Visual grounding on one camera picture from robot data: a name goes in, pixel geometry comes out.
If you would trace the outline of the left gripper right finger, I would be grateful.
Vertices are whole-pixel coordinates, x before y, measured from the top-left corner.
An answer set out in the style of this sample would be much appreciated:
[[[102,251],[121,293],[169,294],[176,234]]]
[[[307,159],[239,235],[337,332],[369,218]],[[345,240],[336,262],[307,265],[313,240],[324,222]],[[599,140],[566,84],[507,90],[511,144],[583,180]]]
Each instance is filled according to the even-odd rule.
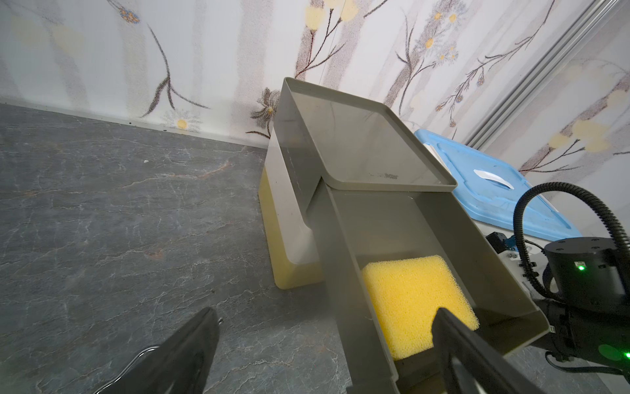
[[[431,333],[446,392],[542,392],[449,310],[436,312]]]

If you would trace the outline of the olive top drawer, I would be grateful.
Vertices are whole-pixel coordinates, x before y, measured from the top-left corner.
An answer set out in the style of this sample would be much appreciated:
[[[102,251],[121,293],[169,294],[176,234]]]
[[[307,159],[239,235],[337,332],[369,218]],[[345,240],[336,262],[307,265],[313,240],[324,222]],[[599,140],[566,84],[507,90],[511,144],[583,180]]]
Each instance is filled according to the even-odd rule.
[[[351,393],[441,393],[436,314],[451,312],[501,356],[548,323],[446,192],[336,190],[307,211]]]

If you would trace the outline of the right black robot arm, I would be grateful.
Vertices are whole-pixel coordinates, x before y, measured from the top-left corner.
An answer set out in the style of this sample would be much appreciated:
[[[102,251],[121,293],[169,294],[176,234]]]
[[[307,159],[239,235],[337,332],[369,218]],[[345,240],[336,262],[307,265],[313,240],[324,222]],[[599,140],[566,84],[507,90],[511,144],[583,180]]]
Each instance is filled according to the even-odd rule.
[[[607,237],[552,241],[542,253],[547,266],[534,269],[523,231],[531,200],[564,192],[585,203],[608,231]],[[550,331],[533,346],[546,362],[569,374],[610,374],[629,378],[629,237],[608,206],[590,191],[567,182],[537,185],[518,200],[514,239],[523,276],[539,294],[535,301]]]

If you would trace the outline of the yellow sponge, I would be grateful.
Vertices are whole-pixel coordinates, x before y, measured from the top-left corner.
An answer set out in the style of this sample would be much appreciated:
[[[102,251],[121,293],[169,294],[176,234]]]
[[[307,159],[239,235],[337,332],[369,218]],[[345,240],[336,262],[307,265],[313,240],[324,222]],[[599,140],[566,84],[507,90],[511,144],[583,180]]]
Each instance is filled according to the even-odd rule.
[[[433,348],[431,326],[440,308],[474,331],[480,327],[472,305],[439,255],[370,263],[362,276],[395,361]]]

